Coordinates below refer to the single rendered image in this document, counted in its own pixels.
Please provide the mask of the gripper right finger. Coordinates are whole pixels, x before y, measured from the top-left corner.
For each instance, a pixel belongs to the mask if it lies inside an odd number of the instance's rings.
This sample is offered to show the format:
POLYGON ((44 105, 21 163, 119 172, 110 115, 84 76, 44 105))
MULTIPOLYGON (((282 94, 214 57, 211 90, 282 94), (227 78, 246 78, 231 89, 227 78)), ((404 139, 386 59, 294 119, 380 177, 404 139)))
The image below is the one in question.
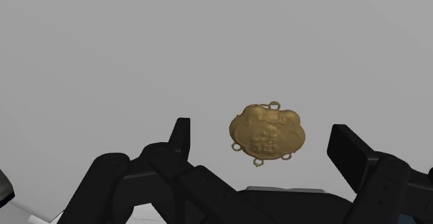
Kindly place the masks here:
POLYGON ((400 158, 373 150, 345 124, 334 124, 327 155, 357 194, 342 224, 433 224, 433 167, 414 170, 400 158))

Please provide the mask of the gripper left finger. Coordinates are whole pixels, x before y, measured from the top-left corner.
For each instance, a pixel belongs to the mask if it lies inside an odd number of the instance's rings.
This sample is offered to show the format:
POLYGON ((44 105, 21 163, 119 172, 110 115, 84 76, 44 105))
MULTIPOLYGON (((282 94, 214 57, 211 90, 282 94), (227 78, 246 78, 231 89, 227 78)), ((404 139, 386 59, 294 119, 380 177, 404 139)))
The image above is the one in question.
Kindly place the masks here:
POLYGON ((126 224, 136 206, 151 204, 166 224, 267 224, 267 216, 204 166, 192 166, 188 118, 169 141, 98 156, 58 224, 126 224))

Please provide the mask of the gold lock-shaped pendant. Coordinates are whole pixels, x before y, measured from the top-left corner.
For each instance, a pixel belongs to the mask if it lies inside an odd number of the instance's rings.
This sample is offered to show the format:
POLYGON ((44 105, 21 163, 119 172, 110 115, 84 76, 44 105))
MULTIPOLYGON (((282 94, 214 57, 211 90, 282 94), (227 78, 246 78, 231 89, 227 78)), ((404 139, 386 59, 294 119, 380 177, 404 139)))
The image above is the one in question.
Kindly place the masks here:
POLYGON ((306 140, 300 116, 277 101, 246 106, 230 122, 229 135, 231 148, 251 156, 256 167, 267 160, 290 160, 306 140))

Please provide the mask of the dark grey object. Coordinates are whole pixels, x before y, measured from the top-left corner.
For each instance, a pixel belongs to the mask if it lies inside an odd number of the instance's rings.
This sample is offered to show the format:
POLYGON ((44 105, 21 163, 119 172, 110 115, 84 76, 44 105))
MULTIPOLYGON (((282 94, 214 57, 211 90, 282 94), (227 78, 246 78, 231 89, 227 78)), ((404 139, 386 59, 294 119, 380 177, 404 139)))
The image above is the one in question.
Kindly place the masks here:
POLYGON ((0 169, 0 208, 9 203, 15 197, 11 181, 0 169))

